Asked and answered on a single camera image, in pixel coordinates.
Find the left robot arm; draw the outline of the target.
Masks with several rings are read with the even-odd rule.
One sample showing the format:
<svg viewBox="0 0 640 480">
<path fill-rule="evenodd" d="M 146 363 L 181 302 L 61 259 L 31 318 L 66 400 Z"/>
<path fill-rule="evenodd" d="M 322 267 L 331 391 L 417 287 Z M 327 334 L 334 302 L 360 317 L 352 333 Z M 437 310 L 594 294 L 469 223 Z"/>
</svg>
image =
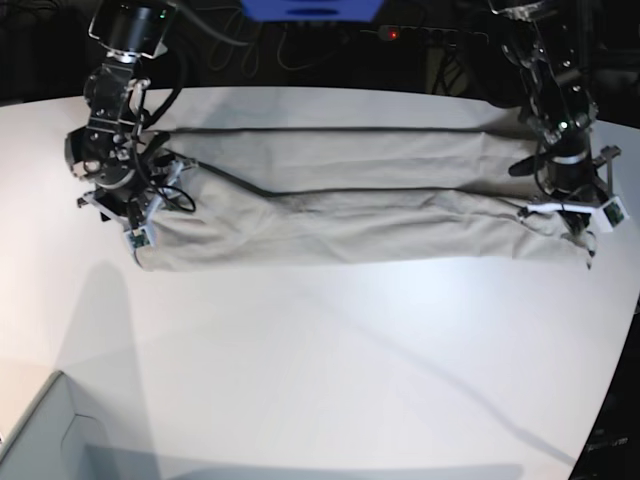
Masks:
<svg viewBox="0 0 640 480">
<path fill-rule="evenodd" d="M 611 233 L 629 215 L 613 190 L 617 146 L 592 152 L 598 107 L 586 73 L 583 1 L 492 1 L 505 57 L 518 67 L 528 102 L 521 121 L 537 139 L 533 155 L 513 164 L 512 177 L 533 178 L 539 195 L 521 211 L 559 213 L 577 231 L 594 223 Z"/>
</svg>

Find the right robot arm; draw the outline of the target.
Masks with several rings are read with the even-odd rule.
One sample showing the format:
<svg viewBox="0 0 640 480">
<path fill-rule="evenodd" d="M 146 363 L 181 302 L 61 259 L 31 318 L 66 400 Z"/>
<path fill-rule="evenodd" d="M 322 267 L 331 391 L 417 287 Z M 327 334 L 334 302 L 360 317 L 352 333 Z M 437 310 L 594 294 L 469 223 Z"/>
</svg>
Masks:
<svg viewBox="0 0 640 480">
<path fill-rule="evenodd" d="M 143 137 L 173 105 L 186 82 L 186 64 L 181 62 L 177 86 L 154 112 L 146 109 L 151 82 L 140 76 L 139 64 L 165 52 L 165 38 L 177 16 L 220 43 L 248 44 L 207 23 L 185 1 L 101 2 L 89 35 L 105 48 L 106 56 L 85 83 L 88 121 L 70 132 L 64 144 L 72 176 L 94 187 L 78 199 L 78 205 L 91 205 L 102 220 L 118 223 L 132 253 L 155 245 L 152 220 L 160 209 L 196 211 L 195 201 L 180 187 L 181 175 L 196 161 L 166 148 L 167 133 Z"/>
</svg>

